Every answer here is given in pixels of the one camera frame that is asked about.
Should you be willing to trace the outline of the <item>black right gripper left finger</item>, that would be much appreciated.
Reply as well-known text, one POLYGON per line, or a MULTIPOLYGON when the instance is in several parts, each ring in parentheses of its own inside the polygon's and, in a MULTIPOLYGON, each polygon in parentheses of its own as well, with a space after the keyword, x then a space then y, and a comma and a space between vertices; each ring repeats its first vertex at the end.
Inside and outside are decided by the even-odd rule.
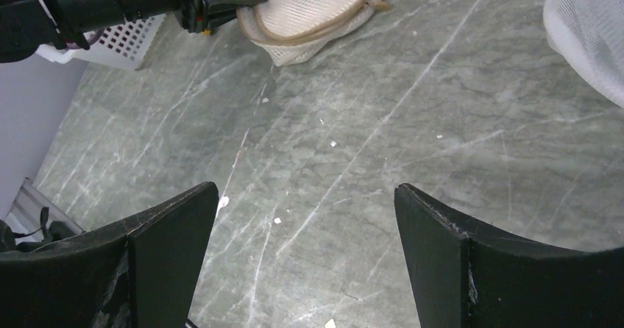
POLYGON ((191 327, 218 203, 216 185, 203 182, 32 251, 1 220, 1 325, 191 327))

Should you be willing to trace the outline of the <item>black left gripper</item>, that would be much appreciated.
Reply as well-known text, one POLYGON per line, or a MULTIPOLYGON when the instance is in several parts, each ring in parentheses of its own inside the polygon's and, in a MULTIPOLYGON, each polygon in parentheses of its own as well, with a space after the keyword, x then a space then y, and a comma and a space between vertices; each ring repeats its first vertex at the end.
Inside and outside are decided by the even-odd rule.
MULTIPOLYGON (((214 32, 241 8, 268 0, 190 0, 187 30, 214 32)), ((32 56, 46 44, 88 50, 86 33, 175 11, 183 0, 1 0, 1 62, 32 56)))

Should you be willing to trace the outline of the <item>beige mesh laundry bag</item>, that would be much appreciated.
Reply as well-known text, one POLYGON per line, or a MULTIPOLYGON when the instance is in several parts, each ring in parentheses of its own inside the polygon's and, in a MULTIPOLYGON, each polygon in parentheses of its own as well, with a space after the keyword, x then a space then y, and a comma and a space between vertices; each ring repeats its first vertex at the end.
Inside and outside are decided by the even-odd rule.
POLYGON ((308 61, 329 42, 363 26, 385 0, 268 0, 239 9, 243 34, 264 49, 276 66, 308 61))

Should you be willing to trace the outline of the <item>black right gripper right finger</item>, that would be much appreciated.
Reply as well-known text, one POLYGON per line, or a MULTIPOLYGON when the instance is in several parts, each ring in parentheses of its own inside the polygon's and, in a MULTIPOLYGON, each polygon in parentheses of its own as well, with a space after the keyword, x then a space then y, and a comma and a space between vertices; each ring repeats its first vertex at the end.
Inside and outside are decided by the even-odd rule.
POLYGON ((623 249, 530 240, 404 183, 394 209, 422 327, 621 327, 623 249))

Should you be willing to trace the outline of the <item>white mesh bag red zipper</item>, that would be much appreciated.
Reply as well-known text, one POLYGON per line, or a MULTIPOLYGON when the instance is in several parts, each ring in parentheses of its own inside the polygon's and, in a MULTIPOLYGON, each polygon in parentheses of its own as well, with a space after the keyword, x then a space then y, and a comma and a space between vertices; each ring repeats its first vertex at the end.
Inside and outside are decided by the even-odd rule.
POLYGON ((550 47, 598 93, 623 106, 623 0, 545 0, 550 47))

